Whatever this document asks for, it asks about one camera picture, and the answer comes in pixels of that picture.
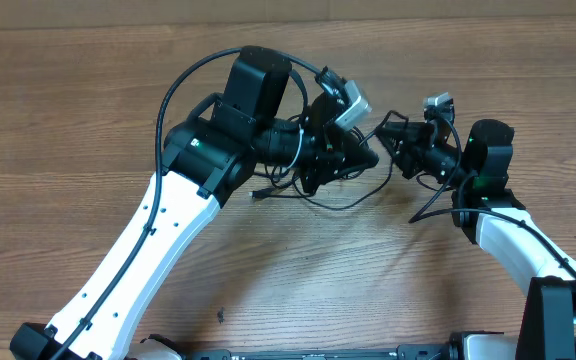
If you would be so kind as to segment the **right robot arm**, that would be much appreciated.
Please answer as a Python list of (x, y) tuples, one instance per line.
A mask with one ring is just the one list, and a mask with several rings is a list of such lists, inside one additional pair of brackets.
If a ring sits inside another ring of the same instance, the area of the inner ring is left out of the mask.
[(463, 331), (436, 359), (576, 359), (576, 260), (534, 223), (507, 186), (514, 130), (482, 119), (465, 140), (451, 105), (428, 105), (412, 122), (389, 112), (375, 135), (407, 179), (430, 175), (452, 191), (447, 209), (468, 240), (492, 256), (526, 297), (520, 331)]

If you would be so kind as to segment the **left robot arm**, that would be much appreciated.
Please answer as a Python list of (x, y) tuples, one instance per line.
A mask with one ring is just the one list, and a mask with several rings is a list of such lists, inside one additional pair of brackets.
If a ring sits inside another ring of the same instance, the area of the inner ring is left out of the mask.
[(155, 135), (155, 171), (129, 224), (76, 296), (47, 324), (25, 323), (17, 359), (121, 359), (146, 309), (192, 240), (258, 165), (294, 171), (306, 193), (374, 167), (354, 135), (371, 110), (352, 80), (313, 70), (321, 93), (295, 120), (277, 112), (304, 62), (259, 46), (233, 48), (225, 89)]

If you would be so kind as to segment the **cardboard back panel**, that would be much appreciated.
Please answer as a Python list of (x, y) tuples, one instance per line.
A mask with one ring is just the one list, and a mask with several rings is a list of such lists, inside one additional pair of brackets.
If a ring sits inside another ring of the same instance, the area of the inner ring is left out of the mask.
[(576, 0), (0, 0), (0, 30), (576, 16)]

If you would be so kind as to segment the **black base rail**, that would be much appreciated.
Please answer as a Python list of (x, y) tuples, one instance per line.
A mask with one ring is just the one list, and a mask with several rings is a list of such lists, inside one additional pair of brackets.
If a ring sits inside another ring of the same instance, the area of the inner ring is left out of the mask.
[(457, 360), (449, 344), (404, 344), (393, 349), (345, 349), (234, 352), (226, 349), (186, 351), (182, 360)]

